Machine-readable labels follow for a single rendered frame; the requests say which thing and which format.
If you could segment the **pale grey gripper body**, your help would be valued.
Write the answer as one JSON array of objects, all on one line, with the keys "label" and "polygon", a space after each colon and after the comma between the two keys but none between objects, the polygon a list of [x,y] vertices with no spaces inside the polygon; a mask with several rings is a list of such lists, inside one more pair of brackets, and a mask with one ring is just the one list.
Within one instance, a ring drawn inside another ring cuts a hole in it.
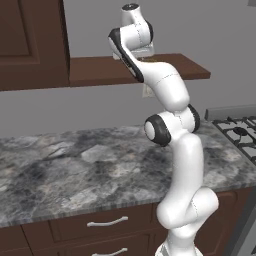
[{"label": "pale grey gripper body", "polygon": [[[112,50],[113,50],[112,57],[113,57],[114,60],[120,60],[119,56],[114,52],[114,46],[116,46],[116,45],[112,44]],[[129,44],[128,45],[126,44],[126,46],[136,59],[152,57],[155,54],[153,42],[151,42],[148,45],[144,45],[140,48],[139,47],[137,47],[137,48],[132,47],[130,49]]]}]

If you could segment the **dark brown base cabinet door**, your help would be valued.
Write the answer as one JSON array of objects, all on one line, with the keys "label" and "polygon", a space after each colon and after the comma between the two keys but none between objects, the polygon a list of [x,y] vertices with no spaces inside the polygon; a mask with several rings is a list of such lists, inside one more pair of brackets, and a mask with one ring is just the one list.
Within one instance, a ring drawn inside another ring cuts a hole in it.
[{"label": "dark brown base cabinet door", "polygon": [[251,188],[243,188],[217,193],[219,208],[203,224],[195,239],[203,256],[224,256],[225,246],[250,192]]},{"label": "dark brown base cabinet door", "polygon": [[0,256],[32,256],[20,226],[0,228]]}]

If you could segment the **black gas hob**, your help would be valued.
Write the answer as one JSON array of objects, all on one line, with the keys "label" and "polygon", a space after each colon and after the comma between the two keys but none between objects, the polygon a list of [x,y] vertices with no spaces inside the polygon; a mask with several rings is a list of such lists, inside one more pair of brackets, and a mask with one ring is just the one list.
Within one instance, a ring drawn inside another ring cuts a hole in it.
[{"label": "black gas hob", "polygon": [[256,166],[256,105],[208,108],[205,119]]}]

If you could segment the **dark brown drawer front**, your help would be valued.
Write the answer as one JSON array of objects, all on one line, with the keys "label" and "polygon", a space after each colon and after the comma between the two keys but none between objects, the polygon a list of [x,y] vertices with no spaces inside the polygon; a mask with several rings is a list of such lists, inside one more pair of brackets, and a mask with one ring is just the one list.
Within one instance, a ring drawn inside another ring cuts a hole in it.
[{"label": "dark brown drawer front", "polygon": [[[153,205],[144,204],[108,211],[60,218],[49,222],[53,238],[57,242],[83,238],[101,239],[130,233],[141,233],[151,228]],[[108,222],[122,216],[129,220],[108,227],[87,227],[88,222]]]},{"label": "dark brown drawer front", "polygon": [[88,245],[72,246],[65,249],[62,256],[101,256],[103,253],[115,252],[124,247],[128,248],[128,251],[118,256],[147,256],[149,242],[149,234],[132,235]]}]

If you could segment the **grey oven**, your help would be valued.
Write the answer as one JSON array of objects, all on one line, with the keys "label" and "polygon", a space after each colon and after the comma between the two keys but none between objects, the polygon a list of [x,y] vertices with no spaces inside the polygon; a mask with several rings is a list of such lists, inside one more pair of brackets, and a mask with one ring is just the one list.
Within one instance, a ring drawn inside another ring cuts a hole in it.
[{"label": "grey oven", "polygon": [[256,256],[256,198],[251,196],[245,205],[237,230],[238,238],[230,256]]}]

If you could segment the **white wall socket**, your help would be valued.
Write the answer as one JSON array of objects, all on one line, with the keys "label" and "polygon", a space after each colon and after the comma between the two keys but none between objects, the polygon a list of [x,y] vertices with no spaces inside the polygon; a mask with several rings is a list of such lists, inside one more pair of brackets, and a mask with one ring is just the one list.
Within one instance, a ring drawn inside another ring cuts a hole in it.
[{"label": "white wall socket", "polygon": [[155,96],[153,90],[146,84],[143,85],[143,92],[142,97],[143,98],[153,98]]}]

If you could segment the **dark brown wall shelf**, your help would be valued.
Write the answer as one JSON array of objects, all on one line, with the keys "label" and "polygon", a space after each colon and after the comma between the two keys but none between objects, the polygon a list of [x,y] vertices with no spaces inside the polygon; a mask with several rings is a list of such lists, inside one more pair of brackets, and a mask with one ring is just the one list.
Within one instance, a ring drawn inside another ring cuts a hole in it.
[{"label": "dark brown wall shelf", "polygon": [[[147,57],[146,61],[172,64],[183,80],[209,79],[211,76],[207,69],[180,53],[156,54]],[[111,56],[72,58],[69,80],[71,87],[136,83],[125,65]]]}]

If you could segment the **dark brown wall cabinet door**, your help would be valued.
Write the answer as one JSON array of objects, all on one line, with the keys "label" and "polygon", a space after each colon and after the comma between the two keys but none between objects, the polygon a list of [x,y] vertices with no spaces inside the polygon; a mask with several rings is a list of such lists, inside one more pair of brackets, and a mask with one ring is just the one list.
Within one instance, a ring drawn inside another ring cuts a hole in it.
[{"label": "dark brown wall cabinet door", "polygon": [[67,87],[63,0],[0,0],[0,91]]}]

